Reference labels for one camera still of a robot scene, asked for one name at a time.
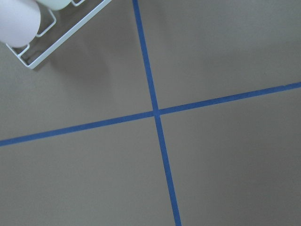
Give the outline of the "pale green plastic cup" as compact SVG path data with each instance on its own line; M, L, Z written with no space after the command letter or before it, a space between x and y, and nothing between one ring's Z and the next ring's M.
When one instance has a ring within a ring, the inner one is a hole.
M67 7L71 3L71 0L36 0L36 1L51 10L61 10Z

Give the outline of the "pink plastic cup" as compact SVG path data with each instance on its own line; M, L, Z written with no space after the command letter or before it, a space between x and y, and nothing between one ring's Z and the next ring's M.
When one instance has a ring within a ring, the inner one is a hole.
M0 41L19 48L37 35L41 23L40 8L34 0L0 2Z

